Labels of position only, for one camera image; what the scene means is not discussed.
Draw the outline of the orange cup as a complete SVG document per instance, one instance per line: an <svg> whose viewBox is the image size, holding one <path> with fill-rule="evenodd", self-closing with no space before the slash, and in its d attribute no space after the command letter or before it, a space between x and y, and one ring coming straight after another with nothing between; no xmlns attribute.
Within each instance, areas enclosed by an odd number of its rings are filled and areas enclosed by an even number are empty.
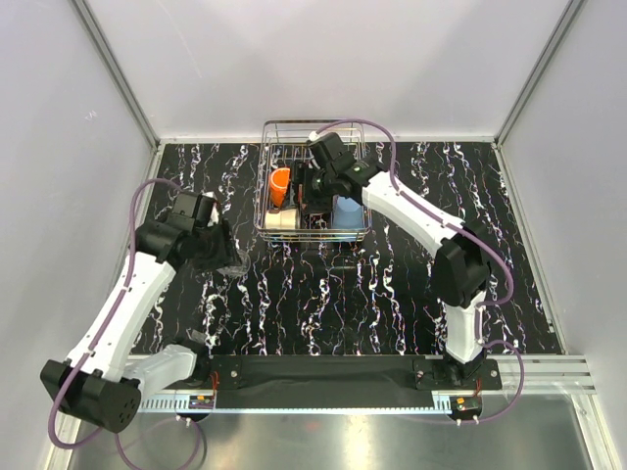
<svg viewBox="0 0 627 470"><path fill-rule="evenodd" d="M269 198L272 204L281 208L289 193L291 168L284 166L273 170L269 176Z"/></svg>

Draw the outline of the blue plastic cup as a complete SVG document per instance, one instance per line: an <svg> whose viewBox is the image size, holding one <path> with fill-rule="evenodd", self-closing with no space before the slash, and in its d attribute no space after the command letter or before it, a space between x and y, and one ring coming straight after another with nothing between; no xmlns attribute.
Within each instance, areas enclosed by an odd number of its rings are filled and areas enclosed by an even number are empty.
<svg viewBox="0 0 627 470"><path fill-rule="evenodd" d="M332 212L331 226L333 229L362 229L363 207L351 198L338 196Z"/></svg>

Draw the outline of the metal cup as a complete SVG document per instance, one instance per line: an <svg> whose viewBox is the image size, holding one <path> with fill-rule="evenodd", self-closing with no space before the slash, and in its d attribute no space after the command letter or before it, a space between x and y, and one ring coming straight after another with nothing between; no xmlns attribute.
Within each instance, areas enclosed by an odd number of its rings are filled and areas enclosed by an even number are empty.
<svg viewBox="0 0 627 470"><path fill-rule="evenodd" d="M296 230L300 228L300 212L297 208L269 210L265 213L264 228L268 230Z"/></svg>

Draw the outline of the small clear plastic cup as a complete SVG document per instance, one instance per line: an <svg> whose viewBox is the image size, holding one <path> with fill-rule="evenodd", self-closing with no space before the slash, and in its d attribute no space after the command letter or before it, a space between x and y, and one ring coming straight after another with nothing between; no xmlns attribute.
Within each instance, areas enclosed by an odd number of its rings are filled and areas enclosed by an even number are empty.
<svg viewBox="0 0 627 470"><path fill-rule="evenodd" d="M251 266L250 256L247 252L238 250L236 259L230 265L219 268L217 272L223 276L239 278L248 273Z"/></svg>

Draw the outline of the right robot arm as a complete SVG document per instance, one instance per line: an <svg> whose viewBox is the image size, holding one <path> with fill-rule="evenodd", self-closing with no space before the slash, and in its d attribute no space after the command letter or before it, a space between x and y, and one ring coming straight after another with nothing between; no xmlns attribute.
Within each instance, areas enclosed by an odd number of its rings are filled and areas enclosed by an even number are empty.
<svg viewBox="0 0 627 470"><path fill-rule="evenodd" d="M373 159L358 159L335 132L312 132L312 158L297 171L301 201L310 205L343 197L394 222L433 257L430 287L447 317L444 377L456 389L476 381L482 354L477 321L492 273L476 230L417 196Z"/></svg>

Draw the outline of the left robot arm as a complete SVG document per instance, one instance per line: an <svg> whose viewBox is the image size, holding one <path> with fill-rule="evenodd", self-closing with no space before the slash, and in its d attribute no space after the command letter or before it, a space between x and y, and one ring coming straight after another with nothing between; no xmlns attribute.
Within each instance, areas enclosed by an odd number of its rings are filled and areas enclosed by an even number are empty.
<svg viewBox="0 0 627 470"><path fill-rule="evenodd" d="M211 377L209 351L201 340L178 339L133 364L129 354L157 299L176 273L238 267L229 222L212 193L182 192L158 220L133 232L123 272L96 319L62 361L50 359L40 380L53 410L111 433L124 430L140 402L182 382L190 389Z"/></svg>

